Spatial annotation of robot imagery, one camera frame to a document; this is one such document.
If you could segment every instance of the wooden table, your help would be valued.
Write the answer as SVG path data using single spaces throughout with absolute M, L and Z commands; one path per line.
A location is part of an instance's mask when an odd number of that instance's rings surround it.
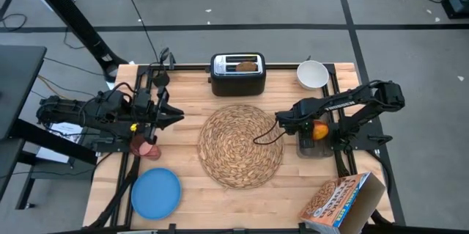
M 359 85 L 353 63 L 336 63 L 336 75 L 341 92 Z M 121 65 L 116 83 L 136 81 L 137 65 Z M 222 228 L 296 228 L 300 209 L 328 179 L 337 177 L 334 157 L 303 159 L 296 153 L 294 136 L 284 135 L 284 157 L 275 176 L 256 189 L 224 189 L 203 170 L 196 152 L 199 130 L 204 121 L 217 109 L 231 104 L 248 104 L 268 114 L 290 109 L 301 98 L 322 97 L 322 91 L 308 91 L 300 87 L 295 70 L 269 70 L 265 91 L 259 96 L 219 98 L 211 92 L 208 74 L 203 70 L 169 71 L 169 104 L 182 109 L 185 119 L 164 131 L 157 131 L 162 156 L 157 161 L 142 159 L 139 174 L 154 167 L 166 167 L 179 177 L 182 199 L 168 218 L 150 221 L 133 212 L 131 229 L 167 229 L 176 223 L 178 229 Z M 346 115 L 355 113 L 358 106 L 346 108 Z M 84 225 L 91 224 L 116 191 L 121 153 L 107 158 L 95 172 L 89 194 Z M 373 172 L 381 181 L 380 164 L 368 153 L 355 151 L 358 172 Z M 123 224 L 128 195 L 122 198 L 118 224 Z M 393 220 L 391 205 L 385 194 L 377 207 L 388 220 Z

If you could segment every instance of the box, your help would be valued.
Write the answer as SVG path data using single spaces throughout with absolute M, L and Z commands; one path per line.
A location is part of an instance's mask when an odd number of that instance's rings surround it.
M 300 212 L 300 219 L 320 233 L 356 234 L 384 191 L 371 172 L 329 180 Z

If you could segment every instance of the toaster slot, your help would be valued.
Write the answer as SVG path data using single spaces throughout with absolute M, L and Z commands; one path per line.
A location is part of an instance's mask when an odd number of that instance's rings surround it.
M 250 71 L 245 71 L 245 72 L 257 72 L 257 65 L 255 70 L 250 70 Z M 236 72 L 236 65 L 227 65 L 226 66 L 226 72 L 231 73 L 231 72 Z
M 257 62 L 257 56 L 227 56 L 226 62 Z

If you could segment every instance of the white paper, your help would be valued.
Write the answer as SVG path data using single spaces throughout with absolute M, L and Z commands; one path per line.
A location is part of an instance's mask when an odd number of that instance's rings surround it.
M 53 124 L 51 126 L 51 129 L 53 129 L 55 131 L 60 131 L 63 134 L 80 134 L 83 130 L 83 128 L 80 127 L 79 125 L 75 125 L 75 124 L 71 124 L 71 123 Z M 64 139 L 68 139 L 69 141 L 75 142 L 75 143 L 78 143 L 80 141 L 80 138 L 81 138 L 81 135 L 62 136 L 59 133 L 54 132 L 54 131 L 49 131 L 49 132 L 51 132 L 52 134 L 55 134 L 57 136 L 60 136 Z M 37 152 L 36 157 L 43 158 L 43 159 L 46 159 L 46 160 L 51 160 L 51 161 L 58 161 L 58 162 L 61 162 L 61 163 L 64 163 L 64 164 L 66 164 L 68 162 L 68 159 L 70 158 L 68 156 L 65 156 L 65 155 L 60 154 L 60 153 L 56 153 L 55 151 L 49 150 L 49 149 L 44 148 L 44 147 L 41 147 L 39 149 L 39 151 Z

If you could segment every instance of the table leg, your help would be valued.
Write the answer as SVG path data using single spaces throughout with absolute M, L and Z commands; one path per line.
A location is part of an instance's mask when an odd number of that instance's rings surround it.
M 16 203 L 17 210 L 23 210 L 27 208 L 33 208 L 34 205 L 28 203 L 29 195 L 31 194 L 32 186 L 34 185 L 34 178 L 31 178 L 31 174 L 34 167 L 29 169 L 28 177 L 24 183 L 23 189 L 21 190 L 20 197 L 18 198 L 18 203 Z
M 35 165 L 36 164 L 36 155 L 27 151 L 22 150 L 18 156 L 18 162 L 22 164 Z
M 28 142 L 48 148 L 57 153 L 76 158 L 88 164 L 96 164 L 97 157 L 93 150 L 89 150 L 67 139 L 63 139 L 51 134 L 50 132 L 44 131 L 36 125 L 24 120 L 16 120 L 10 132 L 10 136 L 23 138 Z

